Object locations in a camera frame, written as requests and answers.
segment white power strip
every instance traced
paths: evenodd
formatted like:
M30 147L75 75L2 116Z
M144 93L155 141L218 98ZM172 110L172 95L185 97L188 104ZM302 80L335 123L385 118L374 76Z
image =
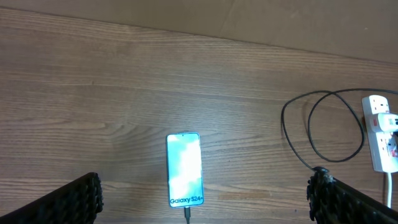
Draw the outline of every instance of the white power strip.
M394 133L374 132L372 125L377 125L374 114L390 113L388 101L383 96L372 95L362 99L368 132L369 147L371 149L373 169L378 172L398 171L398 150Z

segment wooden desk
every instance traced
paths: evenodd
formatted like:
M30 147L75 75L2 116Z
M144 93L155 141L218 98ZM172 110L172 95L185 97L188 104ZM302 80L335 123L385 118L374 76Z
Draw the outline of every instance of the wooden desk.
M282 106L313 90L397 90L397 74L390 63L0 9L0 215L97 172L105 205L96 223L184 223L168 205L165 136L197 131L206 202L192 223L309 223L312 173L282 134ZM370 94L342 95L362 114ZM398 97L386 96L397 112ZM287 110L299 153L382 201L367 143L340 164L312 151L305 120L317 99ZM359 145L333 97L312 131L330 158Z

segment smartphone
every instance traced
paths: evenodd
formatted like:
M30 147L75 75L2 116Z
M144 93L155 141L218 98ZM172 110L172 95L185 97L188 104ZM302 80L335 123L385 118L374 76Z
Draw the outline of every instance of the smartphone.
M170 206L178 208L203 204L199 134L169 134L166 145Z

